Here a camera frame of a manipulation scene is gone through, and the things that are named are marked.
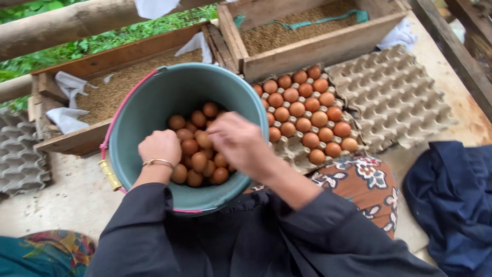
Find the bamboo pole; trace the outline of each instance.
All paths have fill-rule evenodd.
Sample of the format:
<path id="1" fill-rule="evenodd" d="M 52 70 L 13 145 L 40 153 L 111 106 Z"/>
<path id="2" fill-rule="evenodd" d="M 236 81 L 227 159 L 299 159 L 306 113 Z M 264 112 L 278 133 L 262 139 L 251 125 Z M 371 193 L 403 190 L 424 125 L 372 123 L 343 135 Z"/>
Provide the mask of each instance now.
<path id="1" fill-rule="evenodd" d="M 34 0 L 0 0 L 0 9 L 9 6 L 17 6 L 24 3 L 33 2 Z"/>
<path id="2" fill-rule="evenodd" d="M 170 13 L 216 0 L 181 0 Z M 1 25 L 0 62 L 147 19 L 133 0 L 90 0 Z"/>
<path id="3" fill-rule="evenodd" d="M 31 94 L 30 74 L 0 83 L 0 103 Z"/>

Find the yellow handle grip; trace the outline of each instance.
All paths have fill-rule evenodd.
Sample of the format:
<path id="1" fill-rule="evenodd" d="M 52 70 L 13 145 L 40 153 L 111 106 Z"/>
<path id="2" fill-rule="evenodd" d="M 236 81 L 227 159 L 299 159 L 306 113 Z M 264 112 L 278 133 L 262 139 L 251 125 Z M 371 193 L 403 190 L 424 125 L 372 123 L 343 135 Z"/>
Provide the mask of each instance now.
<path id="1" fill-rule="evenodd" d="M 102 171 L 104 172 L 109 182 L 111 183 L 111 187 L 113 188 L 113 191 L 117 191 L 119 188 L 122 187 L 122 184 L 118 180 L 118 177 L 116 177 L 116 175 L 113 173 L 106 160 L 102 160 L 97 164 L 102 168 Z"/>

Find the wooden feeding trough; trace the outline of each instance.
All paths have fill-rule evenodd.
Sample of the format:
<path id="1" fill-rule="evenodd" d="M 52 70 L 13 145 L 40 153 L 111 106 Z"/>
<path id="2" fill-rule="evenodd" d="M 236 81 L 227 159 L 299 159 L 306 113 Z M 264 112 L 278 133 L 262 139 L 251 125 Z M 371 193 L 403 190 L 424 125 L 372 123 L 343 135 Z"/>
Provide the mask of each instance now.
<path id="1" fill-rule="evenodd" d="M 346 5 L 345 0 L 238 0 L 219 5 L 217 15 L 220 30 L 234 62 L 244 74 L 245 80 L 252 83 L 271 74 L 288 72 L 316 62 L 324 62 L 329 66 L 367 54 L 408 14 L 400 0 L 354 0 L 353 2 L 358 10 L 368 13 L 367 22 L 254 55 L 250 55 L 246 49 L 242 39 L 244 32 L 251 29 L 254 32 L 254 28 L 263 28 L 265 25 L 272 24 L 273 20 L 281 21 L 283 17 L 310 9 L 326 5 Z"/>
<path id="2" fill-rule="evenodd" d="M 210 23 L 204 22 L 161 35 L 154 35 L 133 43 L 88 55 L 74 61 L 32 72 L 31 74 L 34 78 L 32 86 L 33 97 L 32 101 L 29 103 L 29 110 L 36 122 L 38 139 L 43 140 L 43 142 L 37 144 L 35 148 L 48 152 L 88 156 L 99 150 L 99 145 L 103 142 L 106 131 L 112 120 L 111 118 L 113 113 L 108 113 L 105 110 L 107 106 L 102 104 L 98 106 L 92 103 L 93 110 L 89 110 L 89 112 L 94 114 L 101 114 L 102 112 L 105 112 L 106 114 L 102 117 L 89 118 L 87 122 L 90 126 L 87 128 L 83 128 L 66 135 L 60 133 L 57 127 L 53 125 L 53 123 L 45 115 L 45 113 L 51 109 L 67 106 L 68 104 L 68 99 L 53 79 L 59 71 L 64 71 L 75 77 L 87 80 L 90 83 L 100 85 L 98 89 L 93 89 L 86 85 L 85 91 L 89 92 L 89 96 L 80 96 L 77 98 L 78 108 L 84 108 L 88 105 L 83 103 L 82 97 L 113 93 L 105 88 L 105 85 L 107 84 L 104 84 L 101 81 L 102 77 L 107 76 L 112 72 L 120 74 L 126 71 L 135 71 L 136 69 L 139 69 L 139 72 L 136 75 L 134 72 L 131 73 L 131 80 L 125 80 L 124 77 L 122 78 L 121 76 L 119 79 L 115 80 L 115 82 L 119 83 L 119 85 L 121 85 L 124 81 L 128 81 L 128 84 L 124 84 L 123 89 L 118 91 L 118 97 L 122 98 L 133 86 L 138 83 L 138 81 L 140 81 L 156 67 L 162 65 L 172 65 L 173 63 L 163 64 L 161 61 L 163 59 L 165 60 L 166 57 L 173 59 L 174 53 L 176 53 L 200 31 L 204 31 L 205 38 L 207 39 L 212 53 L 214 54 L 214 61 L 218 61 L 222 66 L 226 67 L 227 65 L 224 64 L 224 60 L 227 61 L 232 59 L 230 58 L 228 52 L 225 53 L 222 51 L 224 56 L 220 55 L 219 50 L 215 47 L 215 44 L 210 36 L 210 32 L 207 28 L 208 24 Z M 200 62 L 202 59 L 201 55 L 194 54 L 192 56 L 192 61 L 173 59 L 172 62 Z M 234 68 L 229 69 L 231 71 L 237 71 L 237 69 Z M 116 110 L 119 104 L 120 101 L 116 101 L 113 103 L 111 108 Z"/>

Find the empty egg tray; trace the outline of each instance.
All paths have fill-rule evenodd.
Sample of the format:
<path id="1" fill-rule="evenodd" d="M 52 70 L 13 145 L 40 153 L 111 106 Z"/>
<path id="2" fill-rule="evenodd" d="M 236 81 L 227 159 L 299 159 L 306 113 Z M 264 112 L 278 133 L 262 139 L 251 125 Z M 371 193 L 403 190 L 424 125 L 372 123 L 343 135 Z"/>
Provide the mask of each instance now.
<path id="1" fill-rule="evenodd" d="M 337 95 L 355 112 L 370 153 L 399 144 L 410 149 L 458 121 L 423 65 L 398 45 L 325 71 Z"/>
<path id="2" fill-rule="evenodd" d="M 324 68 L 323 64 L 317 64 L 317 65 L 323 70 L 323 68 Z M 294 72 L 289 72 L 289 73 L 285 73 L 285 74 L 280 74 L 279 76 L 288 75 L 288 76 L 292 77 L 293 74 L 294 74 Z M 321 74 L 320 78 L 328 79 L 328 75 L 325 72 L 323 72 Z M 276 81 L 278 79 L 278 76 L 276 76 L 276 75 L 271 76 L 270 78 L 268 78 L 262 82 L 259 82 L 257 84 L 262 86 L 266 81 L 272 80 L 272 79 Z M 313 84 L 313 82 L 314 82 L 314 80 L 312 78 L 308 78 L 306 81 L 306 83 L 309 83 L 311 85 Z M 299 89 L 299 86 L 300 86 L 300 84 L 298 84 L 298 83 L 292 83 L 290 87 L 295 88 L 295 89 Z M 281 95 L 283 95 L 284 89 L 278 88 L 277 92 L 280 93 Z M 327 88 L 326 92 L 329 92 L 331 94 L 336 93 L 335 88 L 333 86 L 329 86 Z M 268 93 L 263 93 L 261 98 L 264 100 L 267 100 L 267 98 L 269 96 L 270 95 Z M 321 93 L 313 92 L 309 98 L 318 99 L 320 96 L 321 96 Z M 306 100 L 307 100 L 306 98 L 301 96 L 298 98 L 297 102 L 301 102 L 304 104 L 306 102 Z M 282 107 L 284 107 L 286 109 L 289 109 L 290 105 L 291 105 L 291 103 L 289 103 L 289 102 L 283 102 L 282 103 Z M 340 109 L 343 109 L 344 104 L 343 104 L 342 100 L 335 99 L 335 102 L 332 106 L 339 107 Z M 318 111 L 327 112 L 329 108 L 330 107 L 326 107 L 326 106 L 321 105 L 319 107 Z M 271 106 L 269 106 L 267 108 L 267 112 L 270 112 L 272 114 L 275 113 L 275 110 L 276 110 L 276 108 L 271 107 Z M 310 120 L 312 117 L 312 113 L 310 111 L 305 111 L 302 117 Z M 294 116 L 289 116 L 289 118 L 287 119 L 286 122 L 291 122 L 292 124 L 295 125 L 297 120 L 299 120 L 302 117 L 296 118 Z M 350 135 L 348 136 L 348 138 L 355 139 L 357 141 L 357 143 L 359 144 L 356 151 L 354 151 L 352 153 L 350 153 L 349 151 L 342 151 L 340 154 L 340 157 L 353 156 L 356 154 L 365 153 L 367 147 L 363 145 L 361 137 L 360 137 L 360 133 L 356 131 L 353 117 L 349 113 L 343 112 L 343 116 L 342 116 L 342 119 L 340 120 L 340 122 L 346 122 L 350 125 L 350 127 L 352 128 L 352 131 L 351 131 Z M 281 126 L 282 126 L 282 123 L 279 121 L 275 121 L 272 125 L 272 127 L 277 127 L 279 129 Z M 333 122 L 333 121 L 328 121 L 325 125 L 325 127 L 328 127 L 330 129 L 333 129 L 334 126 L 335 126 L 335 122 Z M 304 134 L 306 134 L 306 133 L 318 134 L 318 132 L 319 132 L 319 128 L 312 126 L 308 132 L 301 133 L 301 132 L 296 130 L 295 134 L 292 137 L 287 138 L 285 136 L 281 136 L 279 141 L 270 142 L 269 144 L 270 144 L 271 148 L 275 151 L 276 156 L 287 161 L 291 165 L 291 167 L 294 168 L 299 173 L 307 174 L 307 173 L 310 173 L 310 172 L 312 172 L 318 168 L 321 168 L 321 167 L 324 167 L 328 164 L 333 163 L 333 160 L 336 159 L 336 158 L 332 158 L 330 156 L 325 156 L 324 163 L 322 163 L 320 165 L 315 165 L 309 161 L 308 156 L 311 153 L 311 149 L 309 149 L 308 147 L 305 147 L 302 144 L 302 139 L 303 139 Z M 331 140 L 331 142 L 335 142 L 338 144 L 340 144 L 341 141 L 342 141 L 342 138 L 337 137 L 337 136 L 333 136 L 333 138 Z M 320 142 L 317 149 L 320 149 L 324 153 L 326 145 L 327 145 L 326 143 Z"/>

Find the wooden box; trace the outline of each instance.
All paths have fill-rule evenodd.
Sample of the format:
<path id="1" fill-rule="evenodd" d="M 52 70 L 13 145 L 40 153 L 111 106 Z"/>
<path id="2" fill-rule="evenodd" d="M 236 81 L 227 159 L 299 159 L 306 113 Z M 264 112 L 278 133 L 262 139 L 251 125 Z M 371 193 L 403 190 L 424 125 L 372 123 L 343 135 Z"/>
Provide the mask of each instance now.
<path id="1" fill-rule="evenodd" d="M 44 140 L 35 146 L 36 149 L 48 152 L 59 152 L 79 156 L 88 156 L 99 151 L 111 119 L 90 125 L 87 128 L 62 135 L 56 126 L 47 119 L 45 112 L 66 106 L 63 93 L 53 80 L 59 71 L 64 71 L 84 80 L 93 80 L 115 71 L 152 60 L 154 58 L 174 54 L 185 45 L 196 33 L 205 32 L 205 37 L 214 54 L 219 51 L 210 39 L 207 29 L 209 22 L 154 35 L 149 38 L 125 44 L 86 57 L 32 72 L 33 104 L 30 114 L 34 114 L 38 138 Z"/>
<path id="2" fill-rule="evenodd" d="M 219 5 L 220 30 L 245 80 L 252 83 L 317 62 L 329 66 L 367 54 L 408 14 L 400 0 L 355 0 L 369 21 L 249 56 L 241 31 L 336 1 L 344 0 L 238 0 Z M 244 17 L 239 29 L 237 16 Z"/>

